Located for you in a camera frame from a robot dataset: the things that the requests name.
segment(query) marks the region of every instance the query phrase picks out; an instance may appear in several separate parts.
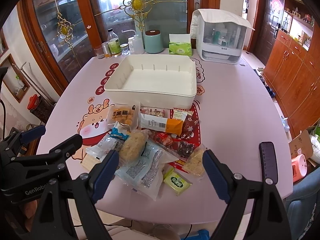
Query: pink container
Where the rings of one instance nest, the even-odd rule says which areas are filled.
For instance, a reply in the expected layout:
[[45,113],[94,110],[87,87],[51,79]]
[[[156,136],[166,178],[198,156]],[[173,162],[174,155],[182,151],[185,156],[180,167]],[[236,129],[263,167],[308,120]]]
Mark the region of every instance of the pink container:
[[302,179],[307,174],[307,161],[306,157],[301,154],[291,160],[293,182]]

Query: storage bin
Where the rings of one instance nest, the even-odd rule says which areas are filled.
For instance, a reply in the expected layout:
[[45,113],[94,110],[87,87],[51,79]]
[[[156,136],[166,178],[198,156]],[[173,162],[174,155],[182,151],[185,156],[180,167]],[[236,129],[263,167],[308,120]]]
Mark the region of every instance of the storage bin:
[[196,95],[196,66],[188,56],[129,55],[104,89],[115,104],[190,109]]

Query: glass door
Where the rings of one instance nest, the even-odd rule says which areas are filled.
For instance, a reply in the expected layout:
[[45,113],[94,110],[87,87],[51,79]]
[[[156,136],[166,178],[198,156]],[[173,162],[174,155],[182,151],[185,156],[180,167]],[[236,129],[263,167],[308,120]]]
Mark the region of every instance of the glass door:
[[55,63],[70,83],[94,52],[84,26],[77,0],[32,0],[46,46]]
[[145,33],[157,29],[162,34],[164,47],[169,47],[169,33],[187,33],[187,0],[90,0],[94,19],[102,41],[108,29],[119,36],[120,43],[127,43],[134,29]]

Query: teal canister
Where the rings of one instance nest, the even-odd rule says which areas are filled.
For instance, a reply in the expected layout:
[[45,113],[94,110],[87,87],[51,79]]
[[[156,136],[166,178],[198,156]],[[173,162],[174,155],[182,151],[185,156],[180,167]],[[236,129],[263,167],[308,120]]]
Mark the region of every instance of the teal canister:
[[163,51],[161,33],[159,30],[146,31],[145,47],[146,52],[150,54],[157,54]]

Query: green tissue box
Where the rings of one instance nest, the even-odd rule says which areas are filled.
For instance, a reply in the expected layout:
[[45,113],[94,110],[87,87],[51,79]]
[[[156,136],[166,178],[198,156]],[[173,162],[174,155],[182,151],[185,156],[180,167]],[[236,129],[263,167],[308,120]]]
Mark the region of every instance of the green tissue box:
[[170,55],[184,55],[192,56],[191,43],[187,42],[170,42],[169,43],[169,54]]

